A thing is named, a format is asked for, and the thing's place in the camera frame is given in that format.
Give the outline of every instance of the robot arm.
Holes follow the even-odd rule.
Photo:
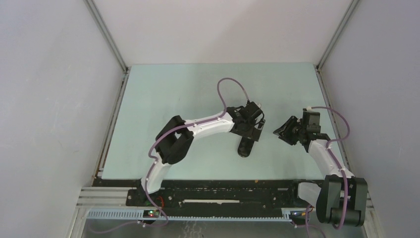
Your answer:
[[[216,133],[232,132],[242,137],[238,154],[242,157],[249,156],[254,142],[260,138],[265,123],[264,118],[257,122],[261,114],[263,115],[263,112],[259,105],[247,102],[246,106],[228,107],[222,117],[219,117],[221,114],[216,114],[202,119],[183,120],[180,116],[174,116],[157,135],[156,140],[177,126],[189,124],[191,126],[174,131],[155,147],[158,159],[150,174],[146,176],[149,179],[147,192],[154,193],[160,189],[170,167],[185,158],[193,140]],[[141,179],[143,190],[145,190],[146,177]]]
[[[346,178],[343,178],[338,164],[327,151],[326,144],[330,138],[321,133],[319,118],[318,112],[308,112],[304,109],[301,119],[292,116],[274,131],[275,135],[290,145],[296,145],[299,141],[325,177],[322,187],[310,182],[299,183],[298,197],[316,208],[320,222],[338,224],[343,212],[342,190],[346,179],[349,192],[344,224],[361,226],[365,221],[368,185],[363,178],[356,178],[346,169]]]

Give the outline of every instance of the aluminum frame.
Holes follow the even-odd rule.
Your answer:
[[[109,149],[112,134],[115,128],[115,123],[118,117],[119,108],[121,106],[122,98],[124,96],[124,91],[127,86],[127,80],[129,77],[129,68],[125,64],[114,40],[112,39],[112,36],[110,32],[108,31],[104,23],[104,20],[102,19],[99,13],[99,10],[95,5],[94,0],[84,0],[84,2],[86,3],[89,11],[91,12],[102,34],[104,35],[104,38],[107,41],[108,45],[110,46],[112,52],[117,58],[118,63],[124,70],[124,74],[123,74],[122,82],[121,82],[121,88],[118,93],[118,97],[116,99],[115,105],[114,105],[113,114],[110,118],[106,136],[104,138],[104,147],[98,158],[97,166],[95,167],[93,178],[96,178],[96,177],[101,176],[102,169],[105,165],[106,154]],[[360,0],[352,0],[339,26],[337,27],[337,30],[335,31],[330,43],[328,44],[328,47],[325,49],[325,52],[322,55],[318,65],[315,66],[315,72],[318,77],[319,85],[321,87],[325,103],[327,106],[332,107],[332,108],[334,107],[329,99],[330,97],[329,97],[327,87],[323,82],[321,69],[324,63],[326,62],[326,60],[328,59],[339,37],[341,36],[345,26],[348,24],[350,17],[355,12],[356,7],[358,6],[359,2]],[[335,135],[337,138],[340,138],[341,134],[336,123],[336,116],[331,113],[329,113],[329,116],[333,124]],[[345,146],[342,142],[339,143],[339,149],[343,157],[343,160],[345,161],[347,166],[351,169],[352,164],[346,155]],[[76,204],[76,208],[72,217],[72,222],[70,224],[70,227],[67,233],[67,237],[68,238],[81,238],[82,237],[86,219],[95,218],[92,215],[92,213],[91,214],[89,213],[90,211],[104,212],[108,210],[108,211],[114,211],[114,212],[115,211],[138,212],[138,211],[150,209],[150,207],[136,207],[136,208],[126,207],[125,201],[126,201],[126,197],[127,197],[127,193],[129,189],[131,188],[129,187],[84,187],[82,188],[80,196],[79,196],[79,200]],[[283,219],[282,221],[289,221],[288,213],[290,214],[290,211],[295,211],[297,209],[284,208],[284,210],[285,210],[284,216],[286,217],[286,219]],[[137,218],[138,217],[136,216],[130,217],[130,219],[137,219]],[[364,230],[364,235],[366,238],[382,238],[383,237],[383,232],[382,232],[380,223],[378,221],[378,218],[376,216],[376,212],[371,202],[369,194],[367,197],[366,218],[365,218],[365,224],[363,225],[363,230]]]

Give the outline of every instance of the purple cable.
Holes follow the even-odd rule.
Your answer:
[[[332,111],[334,113],[336,113],[339,117],[341,117],[341,119],[344,121],[344,123],[347,126],[347,134],[346,136],[344,136],[343,138],[339,138],[339,139],[333,139],[333,140],[329,140],[327,141],[326,147],[327,147],[327,151],[330,154],[330,156],[332,157],[332,159],[334,160],[335,164],[337,165],[338,169],[340,170],[342,176],[343,176],[343,181],[344,181],[344,202],[343,202],[343,213],[341,214],[341,219],[340,219],[340,223],[338,226],[336,226],[335,224],[333,224],[332,226],[336,229],[339,230],[343,227],[344,225],[344,220],[346,218],[346,211],[347,211],[347,199],[348,199],[348,195],[349,195],[349,189],[348,189],[348,183],[347,183],[347,176],[346,173],[343,170],[343,167],[341,166],[340,162],[338,161],[338,159],[335,157],[334,153],[331,151],[329,147],[329,145],[334,142],[334,141],[342,141],[345,140],[349,137],[350,135],[350,126],[349,123],[347,122],[347,120],[336,110],[332,109],[332,108],[328,108],[328,107],[312,107],[312,109],[327,109],[329,111]]]
[[[165,216],[165,223],[164,224],[161,224],[161,225],[149,225],[149,224],[144,224],[144,223],[142,223],[142,225],[143,226],[149,226],[149,227],[162,227],[162,226],[165,226],[166,224],[168,224],[168,222],[169,222],[169,219],[168,219],[168,216],[166,215],[166,213],[159,207],[159,206],[157,206],[156,205],[156,203],[155,202],[153,202],[152,201],[152,199],[150,198],[150,195],[149,195],[149,192],[147,191],[147,183],[148,183],[148,181],[149,181],[149,176],[150,176],[150,174],[152,173],[152,170],[153,170],[153,168],[155,167],[155,164],[158,162],[158,158],[156,157],[156,156],[154,156],[154,155],[152,155],[152,153],[153,153],[153,150],[156,148],[156,146],[165,138],[165,137],[167,137],[169,134],[171,134],[171,133],[173,133],[173,132],[175,132],[175,131],[177,131],[177,130],[179,130],[179,129],[182,129],[182,128],[186,128],[186,127],[189,127],[189,126],[193,126],[194,124],[196,124],[196,125],[200,125],[200,124],[203,124],[203,123],[207,123],[207,122],[210,122],[210,121],[213,121],[213,120],[217,120],[218,118],[220,118],[220,117],[223,117],[225,114],[226,114],[226,110],[227,110],[227,106],[226,106],[226,102],[224,101],[224,99],[223,99],[223,97],[222,97],[222,94],[220,93],[220,83],[222,82],[222,81],[225,81],[225,80],[231,80],[231,81],[234,81],[235,83],[237,83],[240,87],[241,87],[241,89],[242,89],[242,91],[244,92],[244,94],[245,94],[245,97],[247,98],[247,101],[249,101],[249,97],[248,97],[248,94],[247,94],[247,91],[245,90],[245,88],[242,86],[242,84],[239,82],[239,81],[237,81],[236,79],[233,79],[233,78],[222,78],[221,80],[219,80],[218,81],[218,83],[217,83],[217,93],[218,93],[218,95],[219,95],[219,97],[220,97],[220,99],[221,99],[221,101],[222,101],[222,103],[223,103],[223,112],[220,114],[220,115],[218,115],[218,116],[216,116],[216,117],[214,117],[214,118],[210,118],[210,119],[206,119],[206,120],[202,120],[202,121],[198,121],[198,122],[196,122],[196,123],[190,123],[190,124],[185,124],[185,125],[180,125],[180,126],[177,126],[177,127],[174,127],[174,128],[172,128],[171,130],[169,130],[169,131],[167,131],[166,133],[164,133],[161,137],[159,137],[155,142],[154,142],[154,144],[150,147],[150,150],[149,150],[149,157],[150,158],[152,158],[152,159],[154,159],[155,160],[155,162],[153,162],[153,164],[152,164],[152,166],[150,167],[150,169],[149,169],[149,171],[147,172],[147,175],[146,175],[146,182],[145,182],[145,188],[144,188],[144,190],[145,190],[145,194],[146,194],[146,197],[147,197],[147,199],[150,201],[150,203],[154,206],[154,207],[156,207],[160,212],[161,212],[161,214],[163,214],[164,216]]]
[[[93,230],[92,227],[91,227],[91,223],[89,223],[88,224],[88,229],[89,229],[90,232],[92,232],[94,234],[106,234],[106,233],[109,233],[109,232],[113,232],[113,231],[115,231],[115,230],[117,230],[117,229],[119,229],[121,227],[127,226],[129,224],[135,224],[135,223],[137,223],[137,221],[126,222],[126,223],[120,224],[120,225],[118,225],[118,226],[116,226],[114,228],[111,228],[109,230],[100,231],[100,232]]]
[[[308,205],[307,207],[306,207],[306,211],[305,211],[305,225],[296,225],[295,224],[295,222],[291,222],[291,224],[293,225],[293,226],[295,226],[296,228],[303,228],[303,227],[305,227],[306,228],[306,233],[308,234],[308,237],[309,238],[311,238],[311,235],[310,235],[310,233],[309,233],[309,227],[312,227],[312,228],[315,228],[315,229],[317,229],[319,232],[321,232],[321,234],[322,234],[322,236],[324,237],[324,238],[327,238],[327,236],[325,235],[325,233],[321,230],[321,228],[319,228],[319,227],[317,227],[317,226],[315,226],[315,225],[309,225],[308,224],[308,222],[309,222],[309,209],[311,208],[311,205]]]

